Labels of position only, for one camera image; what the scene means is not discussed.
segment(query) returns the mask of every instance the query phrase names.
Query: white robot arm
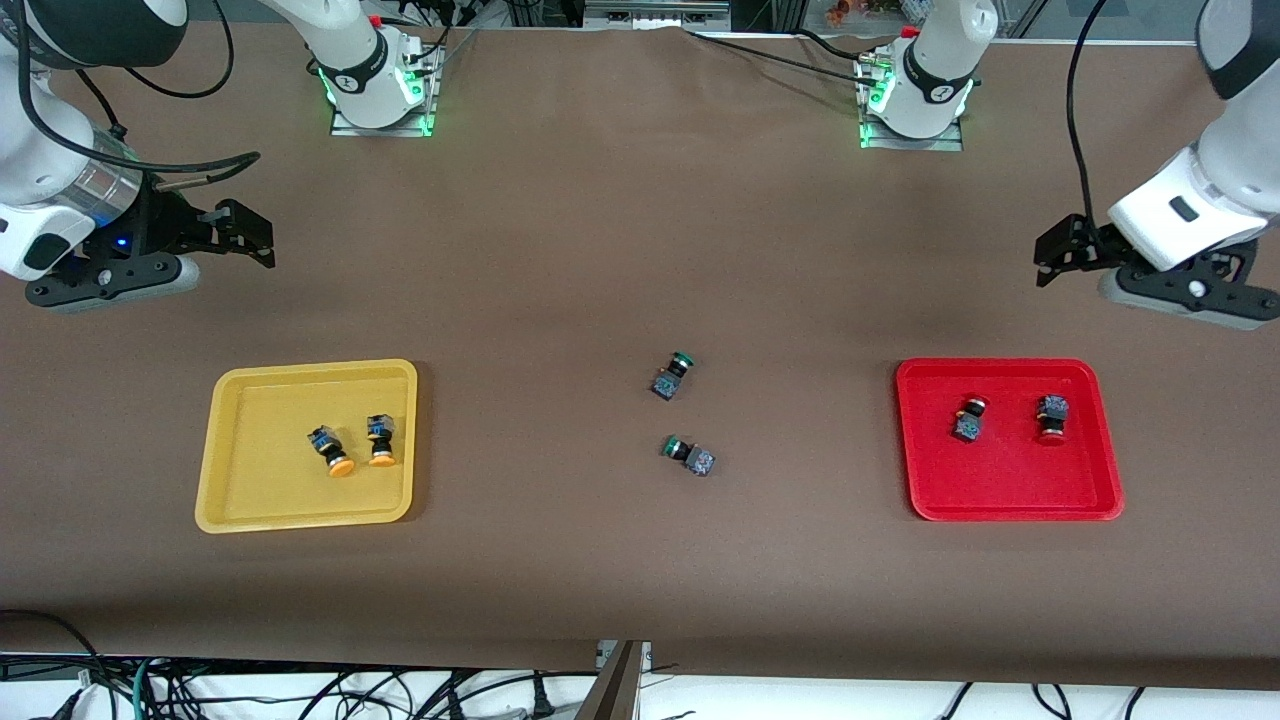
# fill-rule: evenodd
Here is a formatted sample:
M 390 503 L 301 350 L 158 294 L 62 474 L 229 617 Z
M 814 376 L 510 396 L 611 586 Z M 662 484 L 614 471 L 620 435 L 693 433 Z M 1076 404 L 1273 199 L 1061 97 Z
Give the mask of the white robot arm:
M 1280 4 L 1208 0 L 1197 46 L 1222 115 L 1112 205 L 1114 224 L 1070 215 L 1041 236 L 1037 284 L 1107 269 L 1108 300 L 1254 329 L 1280 316 L 1280 295 L 1245 284 L 1280 218 Z
M 303 36 L 349 123 L 380 128 L 424 102 L 421 41 L 375 27 L 358 0 L 262 1 Z M 257 154 L 141 163 L 49 90 L 51 69 L 159 65 L 186 26 L 186 0 L 0 0 L 0 270 L 28 281 L 32 304 L 78 311 L 182 292 L 200 277 L 193 251 L 274 266 L 269 222 L 232 200 L 204 213 L 157 187 L 156 173 L 224 170 L 164 184 L 212 182 Z
M 998 26 L 991 0 L 937 0 L 919 36 L 900 37 L 888 46 L 892 70 L 868 111 L 904 137 L 942 135 L 964 113 L 973 72 Z

